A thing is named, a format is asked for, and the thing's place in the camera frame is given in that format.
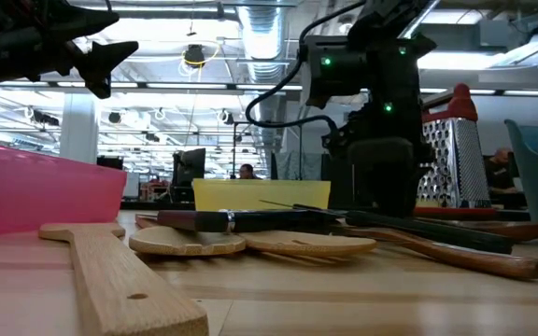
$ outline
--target green led light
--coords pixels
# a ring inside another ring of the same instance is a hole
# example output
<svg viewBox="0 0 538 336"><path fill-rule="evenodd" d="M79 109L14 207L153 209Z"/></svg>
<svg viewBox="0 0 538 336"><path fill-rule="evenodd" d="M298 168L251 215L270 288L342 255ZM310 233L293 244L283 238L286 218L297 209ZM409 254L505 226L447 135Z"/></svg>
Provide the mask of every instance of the green led light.
<svg viewBox="0 0 538 336"><path fill-rule="evenodd" d="M386 113L390 114L393 112L393 104L392 103L385 103L383 105L383 109L385 110Z"/></svg>

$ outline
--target pink plastic bin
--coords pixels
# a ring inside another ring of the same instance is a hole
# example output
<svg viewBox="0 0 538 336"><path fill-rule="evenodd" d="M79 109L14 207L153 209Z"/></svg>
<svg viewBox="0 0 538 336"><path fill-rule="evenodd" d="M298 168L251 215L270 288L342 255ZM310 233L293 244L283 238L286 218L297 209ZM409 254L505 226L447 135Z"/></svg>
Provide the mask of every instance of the pink plastic bin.
<svg viewBox="0 0 538 336"><path fill-rule="evenodd" d="M126 173L0 147L0 234L115 220Z"/></svg>

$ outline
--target person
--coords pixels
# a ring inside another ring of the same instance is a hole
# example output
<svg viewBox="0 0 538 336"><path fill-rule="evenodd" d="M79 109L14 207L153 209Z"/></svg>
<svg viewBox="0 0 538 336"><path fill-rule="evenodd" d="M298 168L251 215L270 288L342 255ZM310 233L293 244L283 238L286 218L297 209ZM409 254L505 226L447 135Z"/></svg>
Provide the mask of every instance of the person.
<svg viewBox="0 0 538 336"><path fill-rule="evenodd" d="M240 167L240 179L260 179L260 178L254 175L254 170L252 169L252 166L248 163L245 163Z"/></svg>
<svg viewBox="0 0 538 336"><path fill-rule="evenodd" d="M510 164L508 154L510 148L499 148L495 155L485 161L485 173L489 192L498 194L516 193L517 189L510 176Z"/></svg>

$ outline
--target wooden table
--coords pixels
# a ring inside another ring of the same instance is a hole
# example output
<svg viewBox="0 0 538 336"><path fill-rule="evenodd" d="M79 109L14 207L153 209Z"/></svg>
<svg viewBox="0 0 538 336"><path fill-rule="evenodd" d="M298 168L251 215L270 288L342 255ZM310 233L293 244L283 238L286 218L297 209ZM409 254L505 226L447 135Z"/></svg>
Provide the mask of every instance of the wooden table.
<svg viewBox="0 0 538 336"><path fill-rule="evenodd" d="M136 230L134 212L119 222ZM68 251L35 232L0 236L0 336L80 334ZM538 258L538 242L515 254ZM211 335L538 335L538 281L468 272L391 245L345 259L145 262L206 308Z"/></svg>

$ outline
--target yellow plastic bin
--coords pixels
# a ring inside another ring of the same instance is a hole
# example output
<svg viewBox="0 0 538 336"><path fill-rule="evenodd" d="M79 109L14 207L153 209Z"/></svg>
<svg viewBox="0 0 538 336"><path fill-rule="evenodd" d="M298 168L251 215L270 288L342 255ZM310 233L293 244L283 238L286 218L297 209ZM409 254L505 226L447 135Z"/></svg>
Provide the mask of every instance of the yellow plastic bin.
<svg viewBox="0 0 538 336"><path fill-rule="evenodd" d="M198 211L283 209L260 200L327 209L331 182L196 178L192 187Z"/></svg>

